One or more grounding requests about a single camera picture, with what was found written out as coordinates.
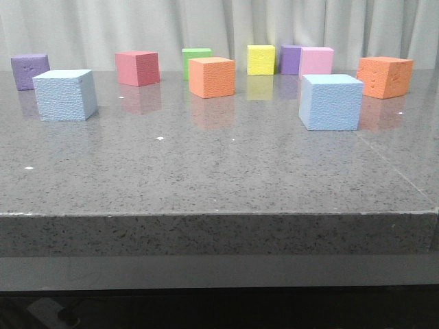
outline curtain fold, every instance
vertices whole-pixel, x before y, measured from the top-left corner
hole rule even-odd
[[[151,50],[182,69],[183,47],[210,47],[246,69],[247,45],[332,47],[334,69],[394,56],[436,65],[438,0],[0,0],[0,69],[18,53],[53,69],[114,70],[114,53]]]

